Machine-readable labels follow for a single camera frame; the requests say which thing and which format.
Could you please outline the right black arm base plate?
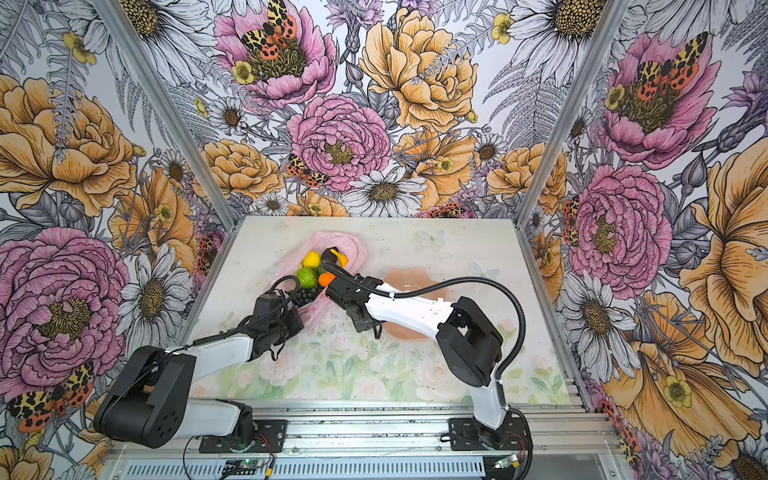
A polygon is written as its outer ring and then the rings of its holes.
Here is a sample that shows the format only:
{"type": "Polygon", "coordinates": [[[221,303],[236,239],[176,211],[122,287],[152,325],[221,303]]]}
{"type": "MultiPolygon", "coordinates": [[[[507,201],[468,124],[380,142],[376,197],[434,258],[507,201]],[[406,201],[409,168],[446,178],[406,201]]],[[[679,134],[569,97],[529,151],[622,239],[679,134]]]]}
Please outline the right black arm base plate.
{"type": "Polygon", "coordinates": [[[451,418],[448,443],[453,451],[519,451],[533,448],[529,429],[520,417],[507,417],[497,429],[474,418],[451,418]]]}

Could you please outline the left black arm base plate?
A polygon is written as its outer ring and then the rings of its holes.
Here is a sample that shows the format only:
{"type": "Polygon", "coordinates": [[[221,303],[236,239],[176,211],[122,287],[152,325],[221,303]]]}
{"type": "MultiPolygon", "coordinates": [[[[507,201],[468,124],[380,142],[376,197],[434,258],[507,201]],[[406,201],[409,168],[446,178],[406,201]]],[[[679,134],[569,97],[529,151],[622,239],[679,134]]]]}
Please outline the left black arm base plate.
{"type": "Polygon", "coordinates": [[[280,453],[286,429],[285,420],[245,420],[228,435],[204,436],[198,449],[203,454],[280,453]]]}

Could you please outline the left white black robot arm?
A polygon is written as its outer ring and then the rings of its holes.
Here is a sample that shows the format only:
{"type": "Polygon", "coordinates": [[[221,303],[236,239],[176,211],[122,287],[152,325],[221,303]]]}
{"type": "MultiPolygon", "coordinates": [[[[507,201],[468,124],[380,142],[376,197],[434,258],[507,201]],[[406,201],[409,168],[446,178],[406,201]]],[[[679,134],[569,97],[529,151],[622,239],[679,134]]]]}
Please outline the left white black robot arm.
{"type": "Polygon", "coordinates": [[[236,327],[170,349],[135,350],[102,400],[93,428],[106,437],[159,448],[174,439],[213,437],[237,449],[256,439],[252,408],[195,399],[192,385],[279,348],[303,329],[290,296],[270,291],[236,327]]]}

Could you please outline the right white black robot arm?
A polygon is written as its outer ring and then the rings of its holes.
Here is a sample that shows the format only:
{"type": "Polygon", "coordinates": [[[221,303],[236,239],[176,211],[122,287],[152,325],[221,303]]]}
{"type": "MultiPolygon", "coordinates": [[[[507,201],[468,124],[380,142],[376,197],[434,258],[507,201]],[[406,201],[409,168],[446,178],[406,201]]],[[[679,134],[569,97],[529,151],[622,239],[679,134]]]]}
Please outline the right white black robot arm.
{"type": "Polygon", "coordinates": [[[357,331],[380,331],[391,323],[427,337],[438,345],[449,371],[469,387],[475,442],[497,449],[507,406],[500,380],[503,339],[478,304],[460,297],[432,300],[415,292],[360,275],[338,274],[325,295],[353,321],[357,331]]]}

